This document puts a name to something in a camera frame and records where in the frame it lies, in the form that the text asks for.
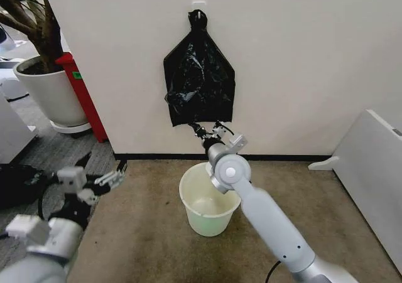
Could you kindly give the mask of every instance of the baseboard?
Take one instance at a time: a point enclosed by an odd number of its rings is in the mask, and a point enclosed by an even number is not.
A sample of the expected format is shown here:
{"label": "baseboard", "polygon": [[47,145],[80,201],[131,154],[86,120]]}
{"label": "baseboard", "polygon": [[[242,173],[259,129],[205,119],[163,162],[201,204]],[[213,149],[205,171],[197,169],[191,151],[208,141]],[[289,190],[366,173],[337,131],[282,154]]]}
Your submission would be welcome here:
{"label": "baseboard", "polygon": [[[241,154],[248,161],[295,161],[295,162],[319,162],[331,156],[327,155],[282,155],[282,154]],[[176,153],[115,153],[117,160],[122,159],[189,159],[206,160],[205,154],[176,154]]]}

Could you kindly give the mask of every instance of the white robot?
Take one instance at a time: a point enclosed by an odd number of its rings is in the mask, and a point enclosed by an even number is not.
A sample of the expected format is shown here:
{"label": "white robot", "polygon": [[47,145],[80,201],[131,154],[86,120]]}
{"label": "white robot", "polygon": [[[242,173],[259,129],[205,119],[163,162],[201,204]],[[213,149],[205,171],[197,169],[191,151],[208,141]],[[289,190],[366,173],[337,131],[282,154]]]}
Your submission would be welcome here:
{"label": "white robot", "polygon": [[[190,124],[202,139],[212,184],[222,193],[234,190],[242,199],[242,210],[275,257],[292,273],[295,282],[357,283],[345,269],[321,260],[270,195],[250,183],[249,163],[237,152],[246,138],[216,122],[212,132]],[[226,145],[222,136],[233,136]],[[94,184],[86,182],[83,168],[64,168],[58,174],[66,192],[64,207],[44,222],[37,216],[17,216],[7,227],[11,236],[27,240],[28,256],[0,273],[0,283],[65,282],[76,255],[80,236],[87,225],[90,206],[98,196],[118,186],[126,164],[116,172],[101,177]]]}

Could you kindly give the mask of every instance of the soil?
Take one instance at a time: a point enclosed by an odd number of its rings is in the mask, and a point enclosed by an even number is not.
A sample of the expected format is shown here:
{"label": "soil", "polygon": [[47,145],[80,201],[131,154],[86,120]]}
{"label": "soil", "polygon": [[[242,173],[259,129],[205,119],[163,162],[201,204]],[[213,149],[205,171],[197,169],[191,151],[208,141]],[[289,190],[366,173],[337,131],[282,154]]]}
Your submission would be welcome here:
{"label": "soil", "polygon": [[[63,70],[63,67],[60,65],[57,65],[57,71],[56,72],[60,72]],[[47,72],[45,72],[45,67],[43,65],[42,61],[39,61],[35,64],[33,64],[32,66],[26,68],[25,70],[23,70],[21,72],[22,74],[25,75],[42,75],[42,74],[48,74]]]}

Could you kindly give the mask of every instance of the bucket rim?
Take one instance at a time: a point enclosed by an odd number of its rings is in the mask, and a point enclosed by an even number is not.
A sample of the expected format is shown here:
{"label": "bucket rim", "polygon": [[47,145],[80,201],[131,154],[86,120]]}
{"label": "bucket rim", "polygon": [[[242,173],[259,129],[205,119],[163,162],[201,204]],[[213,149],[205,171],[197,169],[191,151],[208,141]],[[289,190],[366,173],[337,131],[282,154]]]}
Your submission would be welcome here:
{"label": "bucket rim", "polygon": [[198,216],[202,216],[202,217],[205,217],[205,218],[220,218],[220,217],[223,217],[223,216],[227,216],[227,215],[233,213],[233,212],[239,207],[239,205],[241,204],[241,198],[240,198],[240,196],[239,196],[238,194],[236,194],[236,196],[237,196],[237,203],[236,203],[230,210],[227,210],[227,211],[224,212],[224,213],[216,214],[216,215],[201,214],[200,212],[195,211],[195,210],[184,200],[184,198],[183,198],[183,178],[186,176],[186,174],[187,174],[189,171],[191,171],[191,169],[193,169],[193,168],[198,168],[198,167],[201,167],[201,166],[204,166],[204,167],[205,167],[206,165],[207,165],[207,162],[195,164],[194,166],[188,168],[186,172],[184,172],[182,178],[180,179],[180,184],[178,185],[178,192],[179,192],[179,195],[180,195],[180,199],[182,200],[182,203],[185,205],[185,207],[186,207],[187,209],[189,209],[191,212],[193,212],[194,214],[196,214],[196,215],[198,215]]}

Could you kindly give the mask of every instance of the gray floor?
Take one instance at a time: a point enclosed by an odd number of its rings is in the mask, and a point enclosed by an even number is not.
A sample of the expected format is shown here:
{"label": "gray floor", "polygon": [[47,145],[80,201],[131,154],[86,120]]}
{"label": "gray floor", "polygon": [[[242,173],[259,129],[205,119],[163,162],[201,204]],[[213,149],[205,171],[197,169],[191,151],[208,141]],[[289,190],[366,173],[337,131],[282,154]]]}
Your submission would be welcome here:
{"label": "gray floor", "polygon": [[[111,145],[108,142],[98,143],[93,133],[78,139],[57,133],[30,96],[11,102],[11,106],[27,125],[35,125],[39,132],[38,138],[32,141],[18,158],[20,164],[53,172],[64,166],[74,165],[79,158],[92,151],[85,169],[87,173],[104,174],[113,167],[115,160]],[[49,188],[43,201],[45,216],[62,204],[62,198],[63,194],[58,186]],[[0,211],[0,232],[17,213],[35,214],[36,202]],[[20,259],[24,254],[24,247],[18,241],[12,238],[0,240],[0,269]]]}
{"label": "gray floor", "polygon": [[[264,282],[276,259],[240,209],[216,237],[188,225],[178,185],[197,163],[129,161],[124,183],[96,208],[69,283]],[[402,282],[333,172],[309,171],[305,162],[250,166],[253,185],[271,194],[321,258],[346,267],[360,283]],[[284,265],[269,281],[292,282]]]}

